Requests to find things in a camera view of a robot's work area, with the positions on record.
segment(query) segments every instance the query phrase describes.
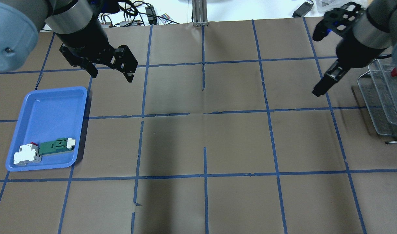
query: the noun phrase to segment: white circuit breaker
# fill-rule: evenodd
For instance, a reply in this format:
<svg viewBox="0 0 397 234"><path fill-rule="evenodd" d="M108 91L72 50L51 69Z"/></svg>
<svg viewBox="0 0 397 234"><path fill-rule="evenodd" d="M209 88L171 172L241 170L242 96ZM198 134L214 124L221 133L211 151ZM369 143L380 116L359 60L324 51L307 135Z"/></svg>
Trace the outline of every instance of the white circuit breaker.
<svg viewBox="0 0 397 234"><path fill-rule="evenodd" d="M40 161L41 155L38 153L38 145L33 142L21 145L19 152L14 154L14 165L25 166L28 163L39 163Z"/></svg>

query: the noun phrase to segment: cable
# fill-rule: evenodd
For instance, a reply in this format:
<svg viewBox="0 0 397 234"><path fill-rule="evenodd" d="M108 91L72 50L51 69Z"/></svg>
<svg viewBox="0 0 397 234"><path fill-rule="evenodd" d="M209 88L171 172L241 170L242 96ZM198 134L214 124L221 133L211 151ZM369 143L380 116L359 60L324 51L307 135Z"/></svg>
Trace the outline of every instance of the cable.
<svg viewBox="0 0 397 234"><path fill-rule="evenodd" d="M132 22L127 23L127 24L125 24L125 25L123 25L123 26L121 26L121 27L129 27L129 26L131 26L132 23L134 23L134 22L142 22L142 21L140 21L140 20L133 20Z"/></svg>
<svg viewBox="0 0 397 234"><path fill-rule="evenodd" d="M142 15L139 15L139 16L141 17L141 21L142 21L143 25L145 25L145 22L143 21Z"/></svg>
<svg viewBox="0 0 397 234"><path fill-rule="evenodd" d="M112 19L109 17L109 15L105 15L105 16L107 16L107 17L109 18L109 20L110 20L110 25L113 26Z"/></svg>
<svg viewBox="0 0 397 234"><path fill-rule="evenodd" d="M119 9L123 10L124 12L126 12L127 14L129 14L130 16L133 16L133 17L135 17L135 16L138 15L139 11L138 11L138 9L136 8L136 6L135 6L131 1L124 0L124 3L129 4L129 6L130 6L129 11L128 11L128 9L123 8L123 7L120 6L120 5L119 5Z"/></svg>
<svg viewBox="0 0 397 234"><path fill-rule="evenodd" d="M148 15L148 16L151 16L151 17L158 17L158 18L161 18L161 19L165 19L165 20L167 20L167 21L169 21L169 22L171 22L171 23L174 23L174 24L179 24L179 23L177 23L177 22L175 22L175 21L169 20L169 19L167 19L167 18L164 18L164 17L161 17L161 16L159 16L159 15L150 15L150 14L143 13L143 12L139 12L139 14L142 14L142 15Z"/></svg>
<svg viewBox="0 0 397 234"><path fill-rule="evenodd" d="M145 4L145 5L149 6L149 7L152 6L150 3L145 3L143 1L135 1L135 2L133 2L133 4L135 4L135 3L142 3L142 4Z"/></svg>
<svg viewBox="0 0 397 234"><path fill-rule="evenodd" d="M381 55L377 57L378 59L385 59L385 58L391 58L391 54L390 55Z"/></svg>
<svg viewBox="0 0 397 234"><path fill-rule="evenodd" d="M103 21L103 15L104 15L104 13L102 13L101 15L100 15L100 22L101 23L103 23L102 21Z"/></svg>

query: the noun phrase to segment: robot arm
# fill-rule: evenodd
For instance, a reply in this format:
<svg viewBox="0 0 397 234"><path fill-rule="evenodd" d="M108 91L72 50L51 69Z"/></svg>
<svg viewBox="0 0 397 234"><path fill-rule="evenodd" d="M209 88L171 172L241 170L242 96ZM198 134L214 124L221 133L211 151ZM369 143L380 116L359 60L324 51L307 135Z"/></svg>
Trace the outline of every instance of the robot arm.
<svg viewBox="0 0 397 234"><path fill-rule="evenodd" d="M0 0L0 71L15 70L23 65L45 22L62 40L60 52L70 65L80 66L96 78L98 71L93 63L104 64L122 72L127 81L132 82L138 62L126 45L115 49L109 44L97 20L104 3L103 0L90 3L87 0Z"/></svg>
<svg viewBox="0 0 397 234"><path fill-rule="evenodd" d="M326 12L318 23L313 40L320 41L334 31L343 39L336 47L337 61L325 72L312 93L324 95L350 68L363 68L377 58L390 44L397 66L397 0L374 0L368 9L350 2Z"/></svg>

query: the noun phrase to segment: red object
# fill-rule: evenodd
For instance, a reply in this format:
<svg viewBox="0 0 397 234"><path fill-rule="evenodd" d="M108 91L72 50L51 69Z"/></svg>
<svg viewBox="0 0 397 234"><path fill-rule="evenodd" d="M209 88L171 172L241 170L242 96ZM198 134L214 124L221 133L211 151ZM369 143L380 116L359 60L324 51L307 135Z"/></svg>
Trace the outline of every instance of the red object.
<svg viewBox="0 0 397 234"><path fill-rule="evenodd" d="M390 75L391 75L391 77L397 76L397 69L394 68L394 69L391 71Z"/></svg>

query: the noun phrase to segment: plastic tray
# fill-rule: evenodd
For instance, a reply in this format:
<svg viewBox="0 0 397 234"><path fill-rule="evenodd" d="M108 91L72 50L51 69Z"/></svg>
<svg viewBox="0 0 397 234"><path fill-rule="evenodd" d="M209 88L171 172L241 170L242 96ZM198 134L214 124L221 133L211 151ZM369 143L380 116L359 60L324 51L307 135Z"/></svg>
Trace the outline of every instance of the plastic tray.
<svg viewBox="0 0 397 234"><path fill-rule="evenodd" d="M77 159L86 106L85 87L44 89L29 92L23 101L12 137L5 167L10 172L52 169L71 166ZM21 145L53 141L61 137L76 139L73 151L42 156L40 163L13 164L14 153Z"/></svg>

